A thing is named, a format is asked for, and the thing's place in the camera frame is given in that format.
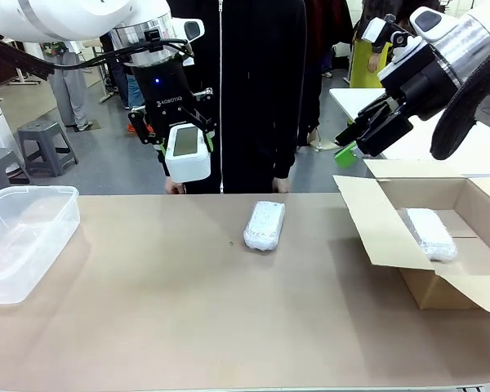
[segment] plastic stool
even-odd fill
[[[9,176],[7,175],[7,168],[11,165],[17,164],[20,167],[20,170],[24,173],[25,179],[16,179],[16,184],[29,184],[31,179],[29,178],[29,174],[22,167],[22,164],[16,154],[12,149],[0,149],[0,189],[7,188],[11,186],[11,181],[9,180]]]
[[[67,147],[55,147],[54,137],[61,135]],[[32,121],[18,128],[18,137],[20,138],[20,148],[25,159],[25,168],[27,172],[32,173],[32,170],[46,169],[51,171],[54,177],[64,174],[64,165],[69,161],[74,160],[78,165],[76,154],[67,139],[67,135],[60,124],[53,121]],[[25,152],[25,142],[27,140],[36,141],[38,151],[29,156]],[[42,158],[42,162],[35,162],[37,158]]]

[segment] zipper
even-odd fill
[[[223,186],[223,127],[222,127],[222,95],[223,95],[223,0],[218,0],[218,12],[220,12],[220,194],[224,193]]]

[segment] open cardboard box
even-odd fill
[[[398,268],[421,309],[490,312],[490,178],[433,161],[367,161],[376,180],[334,176],[373,265]],[[430,261],[396,210],[435,210],[457,245]]]

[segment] plastic bin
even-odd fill
[[[79,223],[76,188],[0,190],[0,304],[17,304],[31,293]]]

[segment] bubble-wrapped package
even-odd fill
[[[285,204],[258,202],[243,232],[247,246],[260,251],[276,249],[284,216]]]
[[[448,263],[457,257],[456,244],[435,211],[406,208],[399,215],[430,260]]]

